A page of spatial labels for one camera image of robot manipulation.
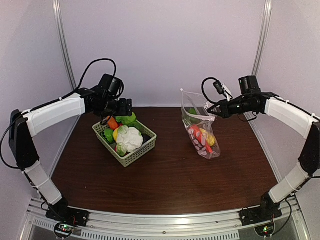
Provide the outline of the green toy lime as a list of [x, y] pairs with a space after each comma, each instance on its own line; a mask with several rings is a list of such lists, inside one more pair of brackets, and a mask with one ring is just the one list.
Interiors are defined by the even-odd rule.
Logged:
[[115, 120], [119, 123], [119, 124], [123, 124], [123, 125], [130, 125], [133, 122], [135, 122], [137, 119], [137, 116], [134, 112], [132, 112], [131, 116], [116, 116]]

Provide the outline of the orange toy pepper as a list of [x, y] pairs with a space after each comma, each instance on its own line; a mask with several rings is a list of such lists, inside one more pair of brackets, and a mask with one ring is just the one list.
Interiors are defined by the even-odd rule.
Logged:
[[107, 119], [107, 125], [113, 131], [116, 130], [120, 126], [119, 123], [116, 121], [116, 119], [113, 116], [110, 116]]

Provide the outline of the clear zip top bag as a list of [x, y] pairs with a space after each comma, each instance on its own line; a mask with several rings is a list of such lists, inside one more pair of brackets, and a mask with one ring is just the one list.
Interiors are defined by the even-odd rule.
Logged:
[[[200, 93], [189, 92], [183, 89], [180, 91], [182, 122], [197, 154], [207, 160], [218, 158], [221, 155], [221, 149], [212, 127], [217, 117], [207, 112], [207, 109], [211, 107], [212, 104], [209, 103], [209, 101], [207, 101], [206, 98]], [[187, 111], [189, 108], [195, 108], [200, 115], [188, 115]], [[192, 136], [189, 134], [189, 128], [192, 125], [196, 125], [199, 128], [205, 129], [214, 135], [215, 145], [211, 147], [213, 153], [208, 153], [204, 146], [202, 146], [200, 143], [198, 144], [197, 140], [192, 139]]]

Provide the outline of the red orange toy carrot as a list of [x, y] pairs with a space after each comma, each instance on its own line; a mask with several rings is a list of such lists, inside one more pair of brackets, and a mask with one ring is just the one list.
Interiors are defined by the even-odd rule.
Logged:
[[197, 144], [201, 144], [202, 146], [204, 146], [205, 150], [208, 153], [213, 153], [211, 146], [207, 142], [207, 137], [204, 135], [204, 133], [201, 132], [200, 128], [197, 125], [190, 126], [188, 132], [193, 140], [197, 140]]

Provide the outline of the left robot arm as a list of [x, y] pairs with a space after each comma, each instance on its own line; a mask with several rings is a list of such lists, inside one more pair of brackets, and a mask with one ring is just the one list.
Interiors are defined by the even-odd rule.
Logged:
[[118, 77], [104, 74], [100, 82], [92, 87], [80, 87], [65, 96], [28, 110], [14, 110], [4, 136], [13, 154], [15, 166], [20, 170], [39, 194], [52, 208], [52, 213], [61, 222], [72, 218], [69, 203], [53, 183], [41, 163], [36, 139], [69, 119], [85, 114], [96, 115], [102, 124], [107, 124], [116, 116], [129, 116], [132, 113], [132, 100], [123, 98], [124, 82]]

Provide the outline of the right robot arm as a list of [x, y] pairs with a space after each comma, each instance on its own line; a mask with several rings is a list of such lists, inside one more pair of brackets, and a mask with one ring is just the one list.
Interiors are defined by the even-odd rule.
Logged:
[[252, 113], [265, 115], [285, 125], [285, 134], [280, 127], [275, 129], [273, 145], [297, 157], [286, 176], [261, 197], [260, 206], [256, 210], [259, 220], [268, 220], [277, 210], [279, 204], [291, 194], [297, 193], [320, 169], [320, 118], [285, 100], [273, 92], [262, 91], [256, 76], [248, 75], [238, 80], [240, 96], [233, 97], [229, 89], [218, 79], [208, 77], [202, 82], [212, 81], [222, 100], [210, 100], [212, 104], [207, 112], [223, 119], [233, 115]]

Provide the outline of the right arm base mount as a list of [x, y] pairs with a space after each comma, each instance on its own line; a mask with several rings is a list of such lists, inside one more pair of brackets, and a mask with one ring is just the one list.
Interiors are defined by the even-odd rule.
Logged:
[[248, 226], [279, 218], [282, 216], [280, 205], [281, 202], [274, 202], [269, 193], [266, 192], [261, 197], [259, 206], [252, 208], [244, 207], [239, 212], [241, 224]]

